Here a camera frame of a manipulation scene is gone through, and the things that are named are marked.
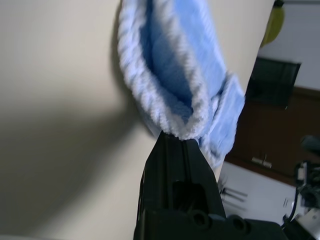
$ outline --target black plastic part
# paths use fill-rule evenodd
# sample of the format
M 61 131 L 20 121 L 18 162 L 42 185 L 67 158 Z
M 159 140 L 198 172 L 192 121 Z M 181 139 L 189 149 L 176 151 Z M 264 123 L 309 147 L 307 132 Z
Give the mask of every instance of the black plastic part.
M 283 232 L 289 240 L 316 240 L 295 219 L 285 223 Z
M 280 226 L 226 218 L 215 175 L 195 140 L 160 134 L 140 184 L 134 240 L 287 240 Z

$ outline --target black cable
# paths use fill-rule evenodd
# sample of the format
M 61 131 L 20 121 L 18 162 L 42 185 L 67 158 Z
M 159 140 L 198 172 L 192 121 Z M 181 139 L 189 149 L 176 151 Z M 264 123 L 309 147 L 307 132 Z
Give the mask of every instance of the black cable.
M 282 228 L 286 225 L 286 223 L 290 223 L 291 220 L 294 218 L 294 215 L 295 215 L 296 209 L 297 209 L 298 195 L 299 195 L 299 191 L 298 191 L 298 188 L 296 188 L 295 189 L 295 196 L 294 196 L 294 203 L 293 203 L 293 208 L 292 208 L 291 214 L 289 217 L 287 217 L 287 215 L 283 216 L 283 225 L 281 226 Z

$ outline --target white wall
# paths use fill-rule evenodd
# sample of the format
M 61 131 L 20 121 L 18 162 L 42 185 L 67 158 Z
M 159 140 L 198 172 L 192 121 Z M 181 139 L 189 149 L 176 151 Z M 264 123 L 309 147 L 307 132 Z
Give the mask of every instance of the white wall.
M 284 5 L 285 18 L 278 37 L 259 56 L 300 62 L 295 85 L 320 90 L 320 5 Z
M 224 203 L 227 215 L 235 214 L 245 219 L 271 221 L 281 225 L 283 216 L 291 213 L 296 192 L 293 186 L 228 162 L 223 164 L 220 179 L 226 180 L 226 187 L 248 194 L 243 203 L 226 196 L 226 201 L 242 208 Z M 284 206 L 285 199 L 288 199 L 287 206 Z M 296 214 L 303 213 L 304 208 L 300 207 L 299 201 Z

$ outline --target towel fold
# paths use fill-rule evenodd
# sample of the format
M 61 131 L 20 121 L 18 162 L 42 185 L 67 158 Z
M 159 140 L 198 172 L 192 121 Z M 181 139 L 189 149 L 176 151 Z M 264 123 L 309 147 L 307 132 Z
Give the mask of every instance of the towel fold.
M 212 168 L 231 150 L 244 93 L 204 0 L 123 0 L 118 53 L 148 127 L 196 139 Z

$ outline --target wooden cabinet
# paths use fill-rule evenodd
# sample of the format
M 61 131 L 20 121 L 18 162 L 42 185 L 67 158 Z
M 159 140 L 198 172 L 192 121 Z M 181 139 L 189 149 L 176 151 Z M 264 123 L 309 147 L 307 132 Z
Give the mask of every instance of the wooden cabinet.
M 226 160 L 294 184 L 297 163 L 320 163 L 320 158 L 302 149 L 306 135 L 320 136 L 320 92 L 296 88 L 287 109 L 246 102 Z

